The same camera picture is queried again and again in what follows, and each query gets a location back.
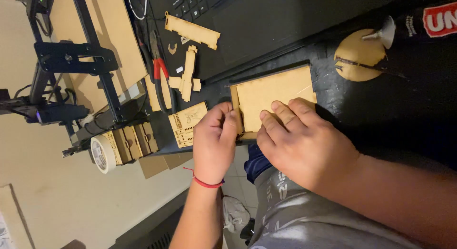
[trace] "red string bracelet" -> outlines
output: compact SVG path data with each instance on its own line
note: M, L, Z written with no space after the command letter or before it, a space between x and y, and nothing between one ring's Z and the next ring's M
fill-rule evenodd
M183 168L183 169L191 170L191 171L192 171L192 178L195 180L195 182L197 182L199 185L201 185L201 186L203 186L203 187L206 187L206 188L219 188L219 187L221 187L221 186L225 183L224 179L222 179L222 181L221 181L219 184L215 184L215 185L207 184L207 183L205 183L205 182L199 180L199 179L195 176L194 170L189 169L189 168L186 168L186 167L182 167L182 168Z

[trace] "metal bracket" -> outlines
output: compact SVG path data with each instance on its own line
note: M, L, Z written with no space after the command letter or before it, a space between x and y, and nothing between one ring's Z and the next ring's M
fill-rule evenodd
M46 72L100 75L119 68L113 51L102 47L92 47L89 43L36 42L34 47L38 62ZM98 57L103 60L80 61L82 57Z

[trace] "navy pants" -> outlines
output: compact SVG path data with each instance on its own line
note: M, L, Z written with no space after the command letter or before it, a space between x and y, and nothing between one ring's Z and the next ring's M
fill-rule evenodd
M273 165L263 155L257 144L248 145L248 153L249 159L244 163L244 170L246 171L246 177L249 182L254 184L255 179Z

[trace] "person's right hand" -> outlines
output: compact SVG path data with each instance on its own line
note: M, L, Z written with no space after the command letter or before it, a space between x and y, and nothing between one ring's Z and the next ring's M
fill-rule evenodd
M290 100L289 107L271 104L285 128L270 112L260 112L257 144L271 164L316 193L350 179L360 156L352 142L300 100Z

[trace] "hand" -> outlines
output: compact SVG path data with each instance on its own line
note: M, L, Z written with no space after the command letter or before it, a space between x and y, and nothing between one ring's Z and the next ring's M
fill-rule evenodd
M290 100L289 107L279 101L271 104L284 126L268 111L260 112L263 125L257 144L271 164L295 183L316 193L334 188L357 168L360 153L305 103Z
M231 103L221 103L194 127L194 175L207 184L219 184L233 162L235 116Z

